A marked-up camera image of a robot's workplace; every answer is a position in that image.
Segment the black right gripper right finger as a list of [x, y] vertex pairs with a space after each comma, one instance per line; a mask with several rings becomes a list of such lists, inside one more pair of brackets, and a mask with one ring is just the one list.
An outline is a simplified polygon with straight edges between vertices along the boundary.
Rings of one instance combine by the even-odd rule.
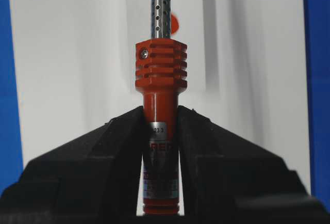
[[183, 106], [177, 135], [191, 223], [329, 223], [281, 157]]

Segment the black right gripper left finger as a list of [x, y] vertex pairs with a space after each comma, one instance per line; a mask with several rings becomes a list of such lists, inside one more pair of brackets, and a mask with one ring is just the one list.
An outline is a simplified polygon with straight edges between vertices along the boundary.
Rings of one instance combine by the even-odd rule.
[[31, 160], [1, 196], [1, 223], [138, 223], [146, 135], [137, 107]]

